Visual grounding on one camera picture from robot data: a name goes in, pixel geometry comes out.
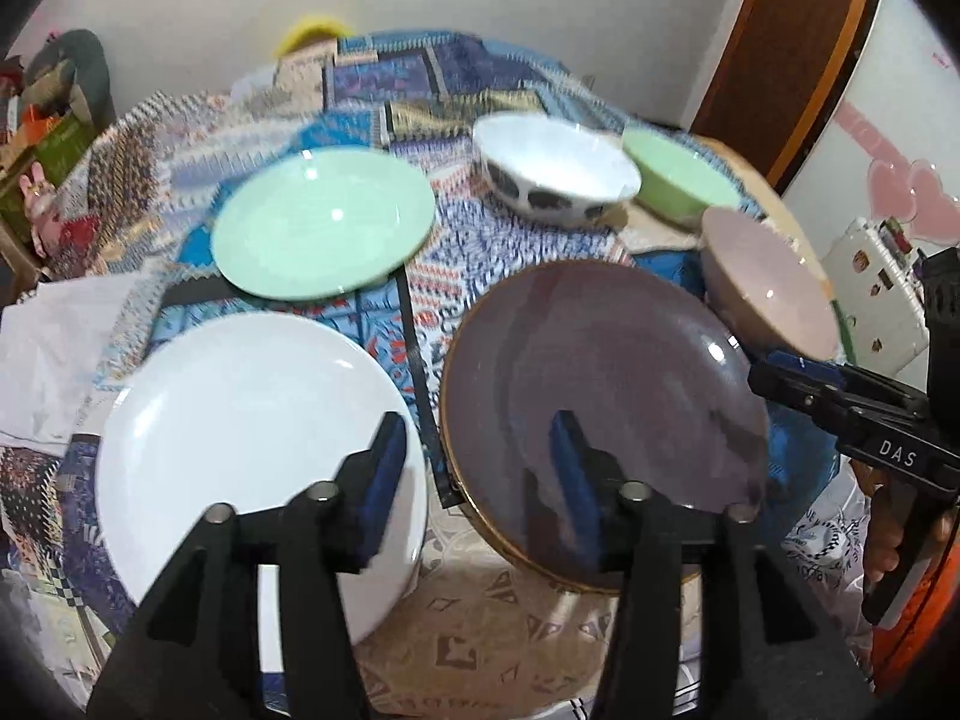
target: yellow object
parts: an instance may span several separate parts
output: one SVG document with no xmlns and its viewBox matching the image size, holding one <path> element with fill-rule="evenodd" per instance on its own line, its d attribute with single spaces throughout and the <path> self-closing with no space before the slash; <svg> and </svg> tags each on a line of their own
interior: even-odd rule
<svg viewBox="0 0 960 720">
<path fill-rule="evenodd" d="M 339 40 L 352 34 L 352 30 L 347 25 L 338 22 L 336 19 L 326 18 L 325 16 L 304 16 L 287 32 L 280 43 L 280 47 L 275 52 L 275 56 L 279 59 L 288 55 L 288 53 L 297 52 L 315 43 L 321 43 L 325 40 Z"/>
</svg>

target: green bowl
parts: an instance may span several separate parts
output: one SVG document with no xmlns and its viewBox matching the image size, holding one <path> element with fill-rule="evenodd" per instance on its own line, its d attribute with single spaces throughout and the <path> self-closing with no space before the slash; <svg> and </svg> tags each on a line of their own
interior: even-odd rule
<svg viewBox="0 0 960 720">
<path fill-rule="evenodd" d="M 712 205 L 740 207 L 740 192 L 707 159 L 651 129 L 623 133 L 623 149 L 640 167 L 637 200 L 655 214 L 691 230 Z"/>
</svg>

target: wall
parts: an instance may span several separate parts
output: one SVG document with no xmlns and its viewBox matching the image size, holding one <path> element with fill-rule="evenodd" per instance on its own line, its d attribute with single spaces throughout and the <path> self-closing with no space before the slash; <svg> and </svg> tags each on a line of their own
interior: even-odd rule
<svg viewBox="0 0 960 720">
<path fill-rule="evenodd" d="M 593 74 L 594 89 L 614 103 L 678 122 L 727 2 L 44 0 L 13 51 L 32 55 L 50 29 L 92 29 L 104 42 L 122 112 L 155 89 L 229 87 L 269 59 L 299 16 L 319 12 L 357 31 L 457 28 L 522 43 Z"/>
<path fill-rule="evenodd" d="M 927 254 L 960 241 L 960 76 L 913 0 L 880 0 L 830 124 L 784 194 L 818 256 L 895 215 Z M 898 376 L 923 389 L 926 354 Z"/>
</svg>

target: hand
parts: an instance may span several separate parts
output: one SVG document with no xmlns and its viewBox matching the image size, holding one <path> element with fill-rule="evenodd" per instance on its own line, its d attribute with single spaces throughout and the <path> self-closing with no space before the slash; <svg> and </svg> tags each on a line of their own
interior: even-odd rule
<svg viewBox="0 0 960 720">
<path fill-rule="evenodd" d="M 890 505 L 890 479 L 883 471 L 872 471 L 872 502 L 867 543 L 863 548 L 863 573 L 876 583 L 899 564 L 896 548 L 904 540 L 904 527 L 894 519 Z M 954 512 L 947 512 L 933 524 L 931 534 L 938 544 L 946 544 L 953 527 Z"/>
</svg>

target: green box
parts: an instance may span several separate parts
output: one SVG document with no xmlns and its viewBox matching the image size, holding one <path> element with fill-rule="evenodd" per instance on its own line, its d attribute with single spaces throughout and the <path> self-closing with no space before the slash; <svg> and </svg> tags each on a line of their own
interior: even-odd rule
<svg viewBox="0 0 960 720">
<path fill-rule="evenodd" d="M 73 114 L 68 114 L 43 140 L 27 148 L 0 180 L 0 217 L 31 250 L 30 221 L 24 212 L 23 193 L 19 184 L 21 175 L 37 161 L 43 166 L 47 180 L 58 187 L 80 162 L 94 137 L 92 128 L 86 127 Z"/>
</svg>

